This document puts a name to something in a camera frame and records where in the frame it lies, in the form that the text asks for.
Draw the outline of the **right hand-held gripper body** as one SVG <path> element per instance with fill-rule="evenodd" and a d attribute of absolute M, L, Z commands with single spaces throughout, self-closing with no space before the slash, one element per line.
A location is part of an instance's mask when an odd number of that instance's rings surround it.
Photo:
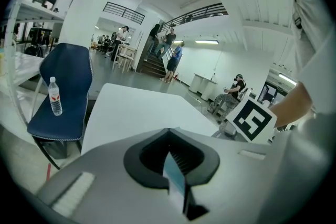
<path fill-rule="evenodd" d="M 237 142 L 270 144 L 277 117 L 254 99 L 245 98 L 212 137 Z"/>

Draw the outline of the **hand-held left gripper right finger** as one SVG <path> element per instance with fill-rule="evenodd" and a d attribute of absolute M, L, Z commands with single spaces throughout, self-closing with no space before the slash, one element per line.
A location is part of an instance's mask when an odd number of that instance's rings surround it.
<path fill-rule="evenodd" d="M 170 129 L 169 152 L 185 177 L 183 215 L 195 220 L 209 212 L 194 197 L 192 188 L 207 184 L 220 165 L 219 154 L 211 147 L 175 129 Z"/>

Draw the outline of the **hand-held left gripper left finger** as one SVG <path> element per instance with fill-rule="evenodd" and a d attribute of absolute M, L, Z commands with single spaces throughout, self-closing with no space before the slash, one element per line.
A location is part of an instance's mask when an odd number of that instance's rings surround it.
<path fill-rule="evenodd" d="M 151 189 L 168 189 L 163 176 L 164 163 L 169 153 L 170 130 L 162 129 L 129 147 L 123 158 L 127 173 L 140 185 Z"/>

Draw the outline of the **person's right forearm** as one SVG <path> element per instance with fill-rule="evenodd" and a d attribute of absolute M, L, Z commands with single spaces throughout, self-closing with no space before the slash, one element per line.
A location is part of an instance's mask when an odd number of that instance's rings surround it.
<path fill-rule="evenodd" d="M 312 100 L 307 89 L 302 82 L 298 82 L 281 102 L 270 107 L 270 111 L 277 117 L 275 128 L 299 120 L 311 107 Z"/>

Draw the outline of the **white tablecloth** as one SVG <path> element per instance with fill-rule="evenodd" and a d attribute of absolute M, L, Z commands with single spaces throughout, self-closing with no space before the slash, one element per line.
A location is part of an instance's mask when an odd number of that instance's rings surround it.
<path fill-rule="evenodd" d="M 205 136 L 218 130 L 179 95 L 106 83 L 93 106 L 81 153 L 140 133 L 176 127 Z"/>

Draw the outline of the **white curved counter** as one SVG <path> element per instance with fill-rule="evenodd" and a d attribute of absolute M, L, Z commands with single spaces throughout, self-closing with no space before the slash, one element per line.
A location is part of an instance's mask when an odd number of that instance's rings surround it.
<path fill-rule="evenodd" d="M 208 79 L 204 76 L 201 76 L 200 74 L 194 73 L 193 80 L 188 90 L 195 94 L 200 93 L 201 99 L 208 101 L 217 85 L 218 83 L 212 79 Z"/>

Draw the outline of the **person's white shirt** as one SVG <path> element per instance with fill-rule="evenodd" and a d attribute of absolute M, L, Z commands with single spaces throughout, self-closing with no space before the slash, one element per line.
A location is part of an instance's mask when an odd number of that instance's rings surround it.
<path fill-rule="evenodd" d="M 317 117 L 293 130 L 260 219 L 285 224 L 316 193 L 336 159 L 336 20 L 324 0 L 294 0 L 297 83 Z"/>

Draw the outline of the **clear plastic water bottle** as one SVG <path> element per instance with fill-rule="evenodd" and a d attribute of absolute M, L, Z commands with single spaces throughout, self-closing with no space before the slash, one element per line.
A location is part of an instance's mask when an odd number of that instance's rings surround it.
<path fill-rule="evenodd" d="M 50 100 L 51 109 L 55 116 L 62 114 L 62 106 L 60 101 L 60 90 L 56 84 L 56 78 L 50 77 L 50 84 L 48 86 L 48 95 Z"/>

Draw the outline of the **dark wooden staircase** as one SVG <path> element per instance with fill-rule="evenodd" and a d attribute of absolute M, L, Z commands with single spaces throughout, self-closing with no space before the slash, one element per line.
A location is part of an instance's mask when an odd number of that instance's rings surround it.
<path fill-rule="evenodd" d="M 150 53 L 147 61 L 139 62 L 137 72 L 157 78 L 163 78 L 166 75 L 163 59 L 159 59 L 153 52 Z"/>

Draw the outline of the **dark blue chair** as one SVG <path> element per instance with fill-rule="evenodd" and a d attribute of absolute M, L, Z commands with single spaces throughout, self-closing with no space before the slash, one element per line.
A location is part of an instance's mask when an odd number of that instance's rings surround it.
<path fill-rule="evenodd" d="M 85 132 L 85 117 L 89 102 L 89 89 L 93 81 L 93 67 L 89 49 L 84 46 L 59 43 L 39 65 L 40 82 L 47 88 L 50 77 L 56 78 L 60 90 L 62 114 L 55 116 L 49 95 L 39 108 L 33 108 L 27 124 L 27 132 L 48 159 L 57 168 L 44 145 L 56 143 L 54 151 L 65 154 L 67 142 L 75 142 L 81 149 L 80 140 Z"/>

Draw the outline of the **light wooden table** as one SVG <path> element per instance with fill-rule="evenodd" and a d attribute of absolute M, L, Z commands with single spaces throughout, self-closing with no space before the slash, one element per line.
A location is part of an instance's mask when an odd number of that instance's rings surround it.
<path fill-rule="evenodd" d="M 128 71 L 131 65 L 133 64 L 135 54 L 136 54 L 135 48 L 130 47 L 129 45 L 125 45 L 123 43 L 119 44 L 116 55 L 113 58 L 112 69 L 114 69 L 115 65 L 117 65 L 118 68 L 121 68 L 122 73 Z"/>

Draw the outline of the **black balcony railing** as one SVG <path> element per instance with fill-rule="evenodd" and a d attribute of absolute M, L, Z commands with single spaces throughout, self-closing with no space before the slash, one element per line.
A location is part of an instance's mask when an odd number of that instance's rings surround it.
<path fill-rule="evenodd" d="M 116 4 L 116 3 L 112 3 L 112 2 L 107 2 L 104 9 L 104 12 L 119 16 L 119 17 L 123 17 L 126 18 L 128 20 L 131 20 L 139 25 L 142 24 L 145 15 L 129 9 L 127 7 L 124 7 L 122 5 Z"/>
<path fill-rule="evenodd" d="M 228 12 L 222 3 L 211 4 L 188 12 L 184 15 L 178 16 L 166 23 L 163 23 L 159 32 L 167 31 L 170 28 L 175 28 L 179 25 L 186 24 L 194 20 L 223 15 L 228 15 Z"/>

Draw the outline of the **white metal shelf rack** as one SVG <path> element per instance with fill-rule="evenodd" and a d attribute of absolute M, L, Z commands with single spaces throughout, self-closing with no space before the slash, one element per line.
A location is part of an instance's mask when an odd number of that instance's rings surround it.
<path fill-rule="evenodd" d="M 30 0 L 10 0 L 0 26 L 6 27 L 4 51 L 0 52 L 0 125 L 19 139 L 32 144 L 33 138 L 27 132 L 31 115 L 29 99 L 34 92 L 22 90 L 20 85 L 38 75 L 42 59 L 24 54 L 13 41 L 14 28 L 18 23 L 63 23 L 66 9 L 55 12 Z"/>

